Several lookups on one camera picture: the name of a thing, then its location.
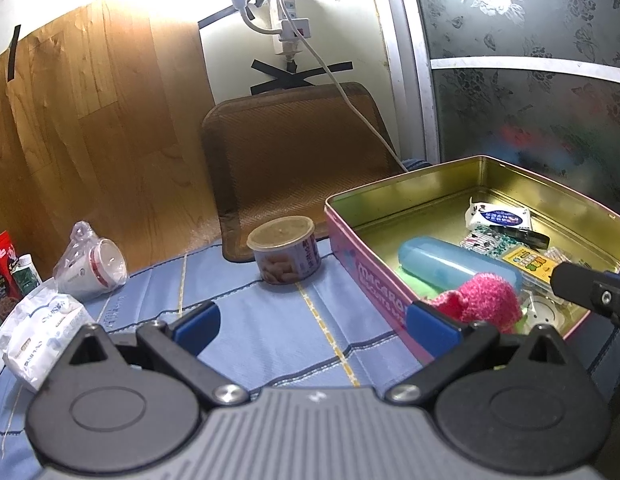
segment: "glass panel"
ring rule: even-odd
[[[420,0],[430,57],[534,56],[620,67],[620,0]]]
[[[524,70],[433,70],[442,158],[485,153],[620,214],[620,85]]]

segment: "wood grain wall covering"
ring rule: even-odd
[[[196,23],[99,1],[0,56],[0,232],[52,272],[72,225],[130,270],[219,235],[199,127],[214,106]]]

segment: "white tissue package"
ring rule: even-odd
[[[81,326],[92,322],[81,303],[60,294],[54,279],[47,280],[20,301],[0,327],[5,365],[36,392]]]
[[[470,207],[466,211],[466,228],[474,231],[479,225],[502,225],[530,230],[532,229],[530,209],[485,202],[473,203],[471,198]]]

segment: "pink fuzzy cloth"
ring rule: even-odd
[[[457,290],[439,294],[430,304],[453,319],[464,323],[488,321],[501,332],[509,332],[521,319],[514,289],[496,274],[476,274]]]

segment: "red snack pouch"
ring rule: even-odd
[[[17,265],[17,254],[8,231],[0,234],[0,319],[3,321],[23,297],[12,270]]]

